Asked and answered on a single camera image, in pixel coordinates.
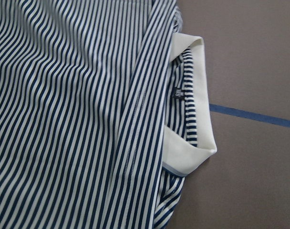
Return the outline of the navy white striped polo shirt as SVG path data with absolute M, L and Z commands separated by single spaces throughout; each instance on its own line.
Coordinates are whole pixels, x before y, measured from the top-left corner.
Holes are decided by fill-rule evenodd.
M 0 0 L 0 229 L 164 229 L 216 153 L 174 0 Z

